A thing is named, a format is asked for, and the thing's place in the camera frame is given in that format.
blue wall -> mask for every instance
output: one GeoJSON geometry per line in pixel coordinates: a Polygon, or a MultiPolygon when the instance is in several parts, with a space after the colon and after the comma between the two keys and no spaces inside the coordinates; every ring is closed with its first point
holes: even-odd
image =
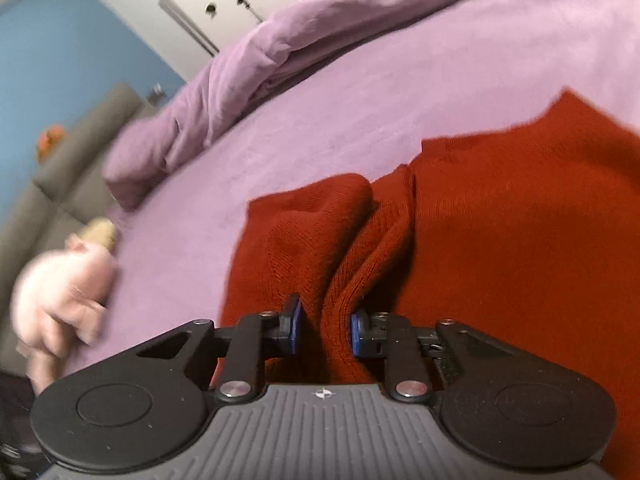
{"type": "Polygon", "coordinates": [[[141,96],[183,83],[98,0],[0,7],[0,222],[37,170],[39,133],[72,126],[121,80],[141,96]]]}

gray couch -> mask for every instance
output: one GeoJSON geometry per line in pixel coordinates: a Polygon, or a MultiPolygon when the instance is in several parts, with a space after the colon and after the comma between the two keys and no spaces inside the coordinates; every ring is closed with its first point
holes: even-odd
{"type": "Polygon", "coordinates": [[[127,84],[115,86],[74,125],[15,203],[0,230],[0,368],[24,374],[8,315],[20,270],[37,254],[62,248],[69,234],[105,214],[113,204],[100,176],[107,148],[130,120],[155,110],[127,84]]]}

red garment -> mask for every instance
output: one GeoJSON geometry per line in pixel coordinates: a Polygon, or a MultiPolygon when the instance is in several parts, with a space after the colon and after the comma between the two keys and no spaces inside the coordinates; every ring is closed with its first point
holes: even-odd
{"type": "Polygon", "coordinates": [[[370,184],[339,175],[249,206],[223,324],[300,293],[311,330],[272,381],[360,383],[349,315],[453,317],[604,386],[604,465],[640,471],[640,139],[566,92],[506,132],[425,140],[370,184]]]}

purple blanket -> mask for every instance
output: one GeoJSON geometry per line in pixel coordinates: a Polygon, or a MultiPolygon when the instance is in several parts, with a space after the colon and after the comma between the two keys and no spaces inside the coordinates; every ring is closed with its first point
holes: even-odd
{"type": "Polygon", "coordinates": [[[248,200],[341,172],[376,179],[423,138],[526,121],[564,86],[640,125],[639,56],[640,0],[302,0],[276,13],[114,146],[104,174],[132,210],[118,220],[122,274],[105,339],[72,368],[217,319],[248,200]]]}

gray ribbed surface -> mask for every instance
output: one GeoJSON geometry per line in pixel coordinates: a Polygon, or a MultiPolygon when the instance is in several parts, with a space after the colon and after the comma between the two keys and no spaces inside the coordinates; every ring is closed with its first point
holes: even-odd
{"type": "MultiPolygon", "coordinates": [[[[386,399],[375,385],[270,386],[247,406],[221,409],[191,449],[120,480],[475,480],[540,478],[480,462],[452,444],[422,406],[386,399]]],[[[54,466],[42,480],[108,480],[54,466]]],[[[610,480],[588,464],[544,476],[610,480]]]]}

